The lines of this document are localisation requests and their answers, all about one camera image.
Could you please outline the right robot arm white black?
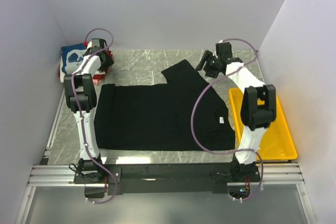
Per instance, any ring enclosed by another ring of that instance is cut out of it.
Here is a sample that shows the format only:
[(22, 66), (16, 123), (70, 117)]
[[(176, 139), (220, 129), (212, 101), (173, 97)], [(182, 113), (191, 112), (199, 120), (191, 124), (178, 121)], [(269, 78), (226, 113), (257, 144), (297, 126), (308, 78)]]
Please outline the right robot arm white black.
[(230, 78), (243, 94), (240, 117), (244, 125), (238, 149), (231, 150), (230, 176), (241, 182), (258, 173), (256, 160), (263, 136), (276, 119), (276, 88), (255, 77), (246, 63), (233, 57), (231, 40), (221, 40), (215, 52), (205, 51), (196, 69), (217, 79), (219, 73)]

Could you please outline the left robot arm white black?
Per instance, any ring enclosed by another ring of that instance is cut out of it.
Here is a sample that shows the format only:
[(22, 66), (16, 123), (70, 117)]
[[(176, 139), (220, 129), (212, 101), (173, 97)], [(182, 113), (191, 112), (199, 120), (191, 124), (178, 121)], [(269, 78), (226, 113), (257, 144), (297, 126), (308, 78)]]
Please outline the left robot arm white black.
[(85, 42), (82, 63), (72, 74), (64, 77), (66, 105), (73, 113), (79, 134), (80, 157), (78, 164), (69, 168), (75, 172), (74, 183), (102, 183), (107, 177), (96, 141), (94, 111), (97, 94), (93, 76), (102, 66), (101, 55), (107, 54), (108, 45), (103, 39)]

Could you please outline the black t shirt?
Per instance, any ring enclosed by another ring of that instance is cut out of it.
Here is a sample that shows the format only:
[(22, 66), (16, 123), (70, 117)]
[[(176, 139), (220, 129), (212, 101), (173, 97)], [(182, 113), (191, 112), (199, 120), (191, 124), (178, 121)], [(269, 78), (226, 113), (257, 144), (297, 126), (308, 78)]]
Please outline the black t shirt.
[(165, 84), (101, 87), (94, 130), (99, 148), (212, 151), (235, 147), (228, 108), (186, 61), (162, 71)]

